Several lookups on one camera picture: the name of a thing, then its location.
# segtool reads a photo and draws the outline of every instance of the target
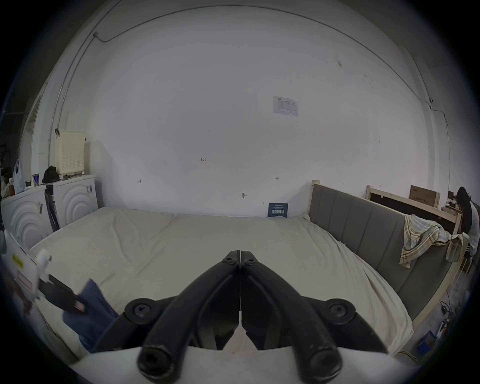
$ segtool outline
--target white washing machine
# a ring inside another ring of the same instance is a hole
[[[47,212],[44,185],[29,188],[1,201],[5,228],[28,248],[53,233]]]
[[[67,180],[45,184],[50,212],[55,213],[58,222],[52,223],[55,229],[70,223],[98,209],[95,191],[95,175],[73,176]]]

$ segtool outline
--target black hair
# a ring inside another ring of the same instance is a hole
[[[464,187],[460,187],[456,193],[456,202],[462,208],[462,232],[468,233],[472,226],[472,205],[470,196]]]

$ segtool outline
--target white bedsheet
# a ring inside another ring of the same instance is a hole
[[[410,339],[413,328],[402,301],[366,262],[327,231],[301,217],[260,218],[174,215],[101,208],[37,244],[53,255],[48,273],[80,292],[89,278],[121,313],[136,298],[178,295],[229,251],[251,251],[301,295],[352,302],[389,353]],[[86,351],[63,323],[61,310],[37,305],[72,351]]]

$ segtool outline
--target screw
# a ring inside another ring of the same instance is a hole
[[[312,376],[317,381],[332,378],[340,372],[342,367],[338,354],[331,350],[323,350],[315,353],[310,359]]]
[[[257,261],[255,259],[246,259],[245,265],[252,265],[255,264]]]
[[[157,348],[144,348],[137,362],[139,370],[149,376],[160,376],[170,368],[170,359],[166,352]]]
[[[347,314],[347,309],[342,304],[334,304],[330,307],[330,313],[335,317],[342,317]]]
[[[134,309],[133,313],[138,317],[144,317],[148,313],[150,313],[150,307],[146,304],[138,304]]]
[[[230,265],[233,265],[237,262],[237,260],[233,259],[232,257],[226,257],[226,258],[223,259],[223,262],[227,263],[227,264],[230,264]]]

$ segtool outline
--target gray upholstered headboard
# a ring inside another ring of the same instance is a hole
[[[392,286],[414,319],[432,298],[452,263],[446,246],[430,247],[410,268],[399,265],[403,213],[323,185],[313,185],[313,223],[370,264]]]

